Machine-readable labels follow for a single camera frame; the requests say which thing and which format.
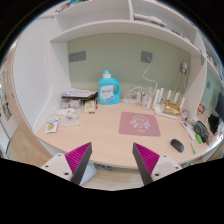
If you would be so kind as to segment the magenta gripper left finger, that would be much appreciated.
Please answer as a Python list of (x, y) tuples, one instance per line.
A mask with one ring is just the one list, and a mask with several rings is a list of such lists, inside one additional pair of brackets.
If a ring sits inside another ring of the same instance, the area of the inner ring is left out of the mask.
[(72, 183), (76, 185), (80, 184), (91, 154), (92, 143), (89, 142), (79, 146), (65, 155), (66, 161), (72, 171)]

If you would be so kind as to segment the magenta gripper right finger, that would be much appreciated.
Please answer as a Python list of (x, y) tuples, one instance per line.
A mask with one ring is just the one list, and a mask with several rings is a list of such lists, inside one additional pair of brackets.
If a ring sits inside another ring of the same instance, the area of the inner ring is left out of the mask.
[(152, 183), (152, 171), (154, 170), (160, 156), (138, 143), (133, 144), (132, 153), (137, 163), (143, 184), (148, 185)]

